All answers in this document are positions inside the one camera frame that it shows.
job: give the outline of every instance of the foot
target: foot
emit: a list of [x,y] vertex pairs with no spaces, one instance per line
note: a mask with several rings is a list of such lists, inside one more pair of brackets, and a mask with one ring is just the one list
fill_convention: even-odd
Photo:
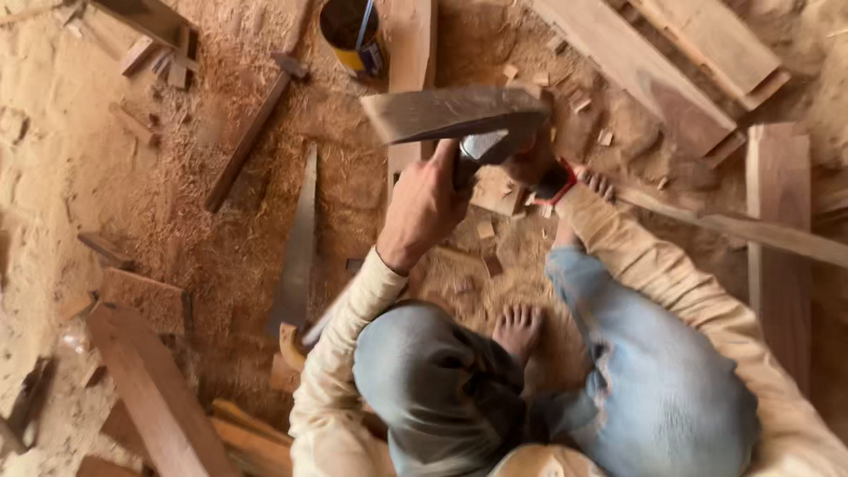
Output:
[[504,316],[494,325],[492,340],[503,346],[524,367],[538,343],[543,321],[544,313],[538,306],[507,305]]
[[[606,177],[601,176],[600,174],[594,174],[586,167],[575,167],[574,171],[577,173],[578,180],[589,186],[589,189],[591,189],[592,192],[598,194],[607,202],[612,202],[615,198],[616,190],[612,187],[612,184],[606,180]],[[554,242],[554,246],[560,247],[565,245],[580,245],[580,238],[578,238],[574,233],[572,224],[560,219],[560,225],[556,229],[556,241]]]

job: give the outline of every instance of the jeans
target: jeans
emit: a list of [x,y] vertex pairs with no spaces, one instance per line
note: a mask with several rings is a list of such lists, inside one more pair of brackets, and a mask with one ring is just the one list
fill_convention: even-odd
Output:
[[579,392],[524,401],[521,365],[426,302],[365,328],[354,380],[388,426],[398,475],[485,476],[527,442],[575,446],[610,477],[740,475],[759,423],[735,362],[576,246],[554,249],[545,271],[594,364]]

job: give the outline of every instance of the can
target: can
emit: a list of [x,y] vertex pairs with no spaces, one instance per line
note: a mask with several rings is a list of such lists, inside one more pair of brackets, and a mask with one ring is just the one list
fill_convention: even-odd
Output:
[[376,8],[371,9],[362,44],[356,47],[367,7],[368,0],[329,0],[320,18],[321,35],[339,63],[349,75],[360,79],[381,76],[388,60]]

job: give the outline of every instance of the sleeve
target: sleeve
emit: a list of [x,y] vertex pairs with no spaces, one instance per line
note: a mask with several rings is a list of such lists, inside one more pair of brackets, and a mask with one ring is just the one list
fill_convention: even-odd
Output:
[[583,184],[566,194],[557,213],[615,279],[698,329],[737,362],[737,374],[758,398],[762,424],[750,475],[848,474],[848,450],[777,363],[753,311],[695,268],[676,245],[659,240]]
[[356,278],[327,312],[332,319],[308,355],[294,392],[289,434],[294,437],[295,476],[371,477],[393,472],[385,444],[362,424],[365,414],[353,366],[356,339],[395,302],[405,285],[406,278],[392,272],[371,249]]

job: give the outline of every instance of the hand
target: hand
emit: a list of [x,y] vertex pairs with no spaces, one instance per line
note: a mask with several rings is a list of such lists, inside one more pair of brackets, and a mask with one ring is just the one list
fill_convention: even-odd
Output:
[[462,222],[471,188],[454,191],[456,139],[443,139],[430,160],[410,164],[394,186],[386,225],[377,238],[377,254],[399,275],[409,275],[418,261]]

